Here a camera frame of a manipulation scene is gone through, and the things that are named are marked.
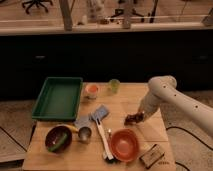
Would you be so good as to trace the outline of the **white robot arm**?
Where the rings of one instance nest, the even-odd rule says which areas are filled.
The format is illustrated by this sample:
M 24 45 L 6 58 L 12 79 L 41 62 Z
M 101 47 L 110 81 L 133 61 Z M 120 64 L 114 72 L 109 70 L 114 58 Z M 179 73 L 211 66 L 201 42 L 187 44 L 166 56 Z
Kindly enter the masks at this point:
M 150 118 L 162 101 L 173 104 L 183 111 L 204 132 L 213 138 L 213 108 L 176 90 L 173 76 L 156 76 L 148 81 L 148 93 L 142 98 L 138 111 L 143 121 Z

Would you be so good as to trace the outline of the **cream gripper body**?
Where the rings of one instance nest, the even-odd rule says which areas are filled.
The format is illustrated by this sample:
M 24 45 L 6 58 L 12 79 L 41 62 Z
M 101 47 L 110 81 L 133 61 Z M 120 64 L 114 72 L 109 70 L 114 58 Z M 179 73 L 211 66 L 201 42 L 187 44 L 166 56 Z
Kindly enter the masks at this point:
M 139 118 L 142 122 L 146 121 L 153 115 L 154 111 L 152 108 L 141 106 L 138 108 Z

